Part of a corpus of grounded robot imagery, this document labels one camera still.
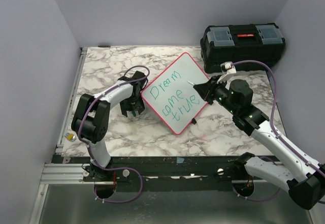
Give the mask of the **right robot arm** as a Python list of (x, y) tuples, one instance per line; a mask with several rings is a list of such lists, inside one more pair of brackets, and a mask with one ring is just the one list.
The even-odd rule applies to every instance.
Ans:
[(312, 209), (324, 197), (324, 165), (271, 125), (268, 116), (252, 104), (253, 90), (245, 80), (236, 79), (230, 85), (217, 80), (213, 76), (193, 88), (208, 104), (218, 102), (229, 111), (237, 128), (267, 147), (283, 164), (277, 166), (245, 153), (234, 165), (234, 175), (264, 179), (287, 192), (301, 208)]

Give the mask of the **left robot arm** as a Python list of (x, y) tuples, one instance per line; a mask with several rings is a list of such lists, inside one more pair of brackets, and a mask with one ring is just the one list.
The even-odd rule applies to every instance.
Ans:
[(79, 98), (71, 123), (71, 129), (86, 144), (91, 164), (96, 166), (95, 175), (102, 181), (112, 177), (109, 165), (111, 156), (107, 151), (105, 135), (108, 130), (110, 111), (120, 106), (121, 114), (133, 116), (145, 110), (141, 91), (147, 85), (148, 75), (135, 71), (131, 77), (124, 74), (117, 82), (97, 94), (83, 94)]

